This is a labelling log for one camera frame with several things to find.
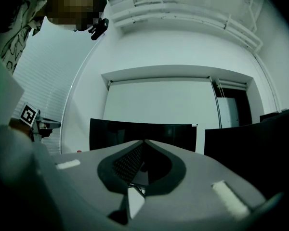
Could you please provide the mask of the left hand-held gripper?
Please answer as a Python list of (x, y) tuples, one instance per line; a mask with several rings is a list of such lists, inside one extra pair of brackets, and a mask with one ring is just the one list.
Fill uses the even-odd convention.
[(43, 118), (40, 110), (28, 103), (23, 105), (19, 120), (29, 127), (29, 136), (32, 141), (47, 138), (52, 133), (52, 129), (61, 127), (61, 122)]

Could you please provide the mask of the person's left forearm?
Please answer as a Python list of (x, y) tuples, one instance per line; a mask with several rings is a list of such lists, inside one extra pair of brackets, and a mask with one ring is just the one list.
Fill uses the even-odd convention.
[(19, 119), (11, 118), (9, 127), (18, 130), (28, 136), (30, 135), (31, 127)]

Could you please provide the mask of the patterned grey shirt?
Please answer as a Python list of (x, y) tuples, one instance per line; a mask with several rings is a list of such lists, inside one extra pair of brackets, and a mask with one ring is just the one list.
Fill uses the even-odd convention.
[(0, 58), (12, 75), (26, 47), (30, 31), (36, 34), (40, 31), (44, 16), (39, 11), (47, 0), (10, 0), (4, 23), (0, 29)]

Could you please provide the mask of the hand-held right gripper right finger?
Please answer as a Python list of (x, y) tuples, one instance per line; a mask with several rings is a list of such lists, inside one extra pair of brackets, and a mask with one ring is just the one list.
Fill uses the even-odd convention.
[(253, 211), (266, 198), (251, 183), (215, 159), (179, 147), (150, 141), (179, 157), (186, 166), (181, 183), (169, 194), (146, 197), (132, 219), (136, 231), (232, 231), (239, 222), (227, 210), (212, 184), (225, 181)]

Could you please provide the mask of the large black monitor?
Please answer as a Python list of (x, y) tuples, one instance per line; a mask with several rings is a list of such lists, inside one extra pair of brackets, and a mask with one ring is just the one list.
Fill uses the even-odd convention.
[(205, 130), (204, 154), (255, 186), (266, 198), (289, 192), (289, 120)]

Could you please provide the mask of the white roller blind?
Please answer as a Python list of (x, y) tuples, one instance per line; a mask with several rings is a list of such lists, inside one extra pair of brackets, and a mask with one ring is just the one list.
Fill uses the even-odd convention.
[(104, 119), (114, 121), (198, 124), (218, 128), (212, 84), (207, 78), (152, 78), (111, 83)]

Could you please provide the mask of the black headset microphone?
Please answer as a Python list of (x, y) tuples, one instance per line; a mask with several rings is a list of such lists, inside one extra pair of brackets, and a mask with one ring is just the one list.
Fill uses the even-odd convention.
[(107, 18), (98, 19), (98, 23), (93, 25), (92, 28), (89, 29), (89, 33), (91, 34), (91, 40), (97, 40), (103, 33), (105, 33), (109, 26), (109, 20)]

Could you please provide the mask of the white pipe run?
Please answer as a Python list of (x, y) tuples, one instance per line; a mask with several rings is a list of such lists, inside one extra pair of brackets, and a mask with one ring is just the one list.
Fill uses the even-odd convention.
[(137, 2), (135, 7), (114, 13), (111, 19), (114, 22), (114, 26), (118, 28), (150, 19), (160, 19), (191, 22), (224, 32), (238, 43), (243, 44), (255, 57), (267, 79), (275, 108), (277, 111), (281, 111), (280, 100), (277, 96), (273, 80), (268, 73), (267, 67), (258, 55), (263, 46), (262, 40), (253, 31), (233, 19), (231, 14), (201, 6), (177, 3), (175, 0), (144, 0)]

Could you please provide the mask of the curved black monitor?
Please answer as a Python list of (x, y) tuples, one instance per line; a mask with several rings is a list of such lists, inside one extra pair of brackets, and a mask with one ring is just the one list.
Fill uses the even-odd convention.
[(197, 126), (90, 120), (89, 149), (97, 150), (130, 141), (154, 140), (188, 151), (196, 151)]

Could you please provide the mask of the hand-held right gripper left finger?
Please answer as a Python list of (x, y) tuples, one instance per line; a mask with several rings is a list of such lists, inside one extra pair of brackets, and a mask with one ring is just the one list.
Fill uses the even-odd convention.
[(51, 156), (32, 143), (33, 161), (45, 197), (38, 209), (48, 231), (134, 231), (128, 225), (128, 185), (113, 171), (113, 161), (141, 141), (82, 153)]

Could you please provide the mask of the black keyboard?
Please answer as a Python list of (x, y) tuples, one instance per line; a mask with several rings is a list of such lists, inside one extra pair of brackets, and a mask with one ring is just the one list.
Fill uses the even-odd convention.
[(144, 162), (143, 146), (140, 145), (116, 159), (112, 165), (115, 174), (127, 184), (132, 183)]

